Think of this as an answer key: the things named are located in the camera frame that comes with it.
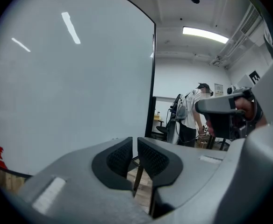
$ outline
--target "air vent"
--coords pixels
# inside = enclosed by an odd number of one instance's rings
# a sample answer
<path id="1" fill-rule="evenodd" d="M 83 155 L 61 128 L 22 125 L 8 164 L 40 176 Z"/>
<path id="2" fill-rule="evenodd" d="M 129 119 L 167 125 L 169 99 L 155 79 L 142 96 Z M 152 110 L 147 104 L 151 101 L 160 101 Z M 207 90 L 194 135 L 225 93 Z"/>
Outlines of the air vent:
<path id="1" fill-rule="evenodd" d="M 247 34 L 250 28 L 253 26 L 254 22 L 259 18 L 259 13 L 256 9 L 253 9 L 251 16 L 247 20 L 247 22 L 244 24 L 243 28 L 241 28 L 241 31 L 243 34 Z"/>

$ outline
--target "black pants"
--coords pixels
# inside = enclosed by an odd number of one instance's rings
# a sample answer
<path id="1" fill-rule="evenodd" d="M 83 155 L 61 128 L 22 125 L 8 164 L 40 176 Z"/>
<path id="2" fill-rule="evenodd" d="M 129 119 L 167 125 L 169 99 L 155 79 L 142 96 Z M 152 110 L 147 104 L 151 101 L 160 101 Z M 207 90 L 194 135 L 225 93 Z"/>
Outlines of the black pants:
<path id="1" fill-rule="evenodd" d="M 196 134 L 197 134 L 196 129 L 188 128 L 185 125 L 182 125 L 180 123 L 180 132 L 179 132 L 180 139 L 178 141 L 178 145 L 194 147 L 194 144 L 196 142 L 196 139 L 195 139 Z"/>

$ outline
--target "wooden floor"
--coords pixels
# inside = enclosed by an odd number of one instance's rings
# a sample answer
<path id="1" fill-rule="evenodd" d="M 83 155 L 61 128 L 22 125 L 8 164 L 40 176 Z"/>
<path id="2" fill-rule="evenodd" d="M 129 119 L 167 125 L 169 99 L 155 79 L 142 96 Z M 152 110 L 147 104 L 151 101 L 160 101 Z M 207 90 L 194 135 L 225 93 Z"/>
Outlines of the wooden floor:
<path id="1" fill-rule="evenodd" d="M 0 187 L 12 192 L 17 193 L 19 188 L 24 184 L 25 178 L 8 174 L 0 170 Z"/>
<path id="2" fill-rule="evenodd" d="M 127 174 L 127 179 L 132 182 L 132 185 L 135 182 L 136 175 L 137 175 L 137 168 L 128 172 Z M 25 182 L 25 178 L 18 177 L 0 170 L 0 187 L 4 189 L 16 194 L 19 188 L 24 184 L 24 182 Z M 149 212 L 149 206 L 150 206 L 151 188 L 152 188 L 152 180 L 150 179 L 150 177 L 144 170 L 141 181 L 140 181 L 140 185 L 136 192 L 135 199 L 141 205 L 144 211 L 147 213 Z"/>
<path id="3" fill-rule="evenodd" d="M 137 168 L 128 172 L 127 179 L 131 181 L 132 184 L 134 184 L 136 175 L 137 175 Z M 141 205 L 141 207 L 146 213 L 149 213 L 151 193 L 152 193 L 152 180 L 149 177 L 149 175 L 146 173 L 146 171 L 144 170 L 141 181 L 140 181 L 140 185 L 138 186 L 138 189 L 136 192 L 135 200 Z"/>
<path id="4" fill-rule="evenodd" d="M 215 142 L 214 144 L 213 144 L 213 148 L 212 148 L 212 150 L 220 150 L 220 148 L 221 148 L 221 145 L 222 145 L 222 143 L 221 142 Z M 207 142 L 199 142 L 199 141 L 196 141 L 196 143 L 195 143 L 195 147 L 196 148 L 206 148 L 206 146 L 207 146 Z M 223 151 L 227 151 L 228 150 L 228 146 L 227 145 L 224 145 L 224 148 L 223 148 Z"/>

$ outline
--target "gray plastic panel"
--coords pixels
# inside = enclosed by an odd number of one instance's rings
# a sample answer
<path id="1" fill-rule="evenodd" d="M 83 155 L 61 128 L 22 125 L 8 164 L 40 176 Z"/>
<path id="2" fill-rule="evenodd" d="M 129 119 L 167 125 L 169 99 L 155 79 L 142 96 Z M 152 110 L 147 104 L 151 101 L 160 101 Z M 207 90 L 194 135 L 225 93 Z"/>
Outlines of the gray plastic panel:
<path id="1" fill-rule="evenodd" d="M 214 97 L 209 99 L 199 100 L 195 104 L 196 111 L 198 113 L 218 113 L 218 114 L 227 114 L 235 112 L 235 108 L 231 108 L 229 99 L 234 97 L 239 97 L 240 94 L 231 94 L 221 97 Z"/>
<path id="2" fill-rule="evenodd" d="M 225 151 L 184 147 L 150 138 L 144 139 L 176 154 L 183 163 L 183 170 L 174 184 L 157 189 L 161 201 L 175 208 L 181 206 L 199 192 L 220 165 L 219 163 L 211 163 L 199 158 L 207 156 L 222 160 L 227 154 Z"/>
<path id="3" fill-rule="evenodd" d="M 233 178 L 235 173 L 238 159 L 243 147 L 244 139 L 239 139 L 233 141 L 231 146 L 224 157 L 224 160 L 219 165 L 218 169 L 214 172 L 211 178 L 204 183 L 204 185 L 195 193 L 193 196 L 190 196 L 188 199 L 182 203 L 175 211 L 170 212 L 169 214 L 162 216 L 152 223 L 155 224 L 167 224 L 167 223 L 191 223 L 191 224 L 211 224 L 214 221 L 214 217 L 217 213 L 219 204 Z M 175 146 L 169 145 L 170 150 L 175 150 Z M 165 192 L 161 193 L 161 196 L 164 197 L 164 201 L 172 202 L 173 199 L 177 198 L 179 195 L 183 195 L 184 192 L 187 192 L 188 186 L 184 185 L 183 182 L 187 180 L 181 179 L 181 188 L 180 192 L 176 192 L 172 187 L 172 190 L 169 192 L 173 196 L 170 198 L 166 197 Z"/>
<path id="4" fill-rule="evenodd" d="M 237 171 L 221 202 L 215 223 L 240 223 L 257 208 L 273 185 L 273 125 L 246 139 Z"/>
<path id="5" fill-rule="evenodd" d="M 109 189 L 92 171 L 96 154 L 124 140 L 112 140 L 64 155 L 31 177 L 20 189 L 19 196 L 32 204 L 54 177 L 60 177 L 66 184 L 46 213 L 57 221 L 112 224 L 150 221 L 131 191 Z"/>

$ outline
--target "whiteboard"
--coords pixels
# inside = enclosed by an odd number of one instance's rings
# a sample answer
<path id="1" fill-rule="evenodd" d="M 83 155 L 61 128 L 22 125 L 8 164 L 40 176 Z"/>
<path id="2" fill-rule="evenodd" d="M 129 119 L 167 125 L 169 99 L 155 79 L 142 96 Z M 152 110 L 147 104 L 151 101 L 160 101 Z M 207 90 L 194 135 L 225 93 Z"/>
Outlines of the whiteboard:
<path id="1" fill-rule="evenodd" d="M 154 30 L 127 0 L 14 0 L 0 19 L 7 169 L 34 175 L 68 152 L 144 137 Z"/>

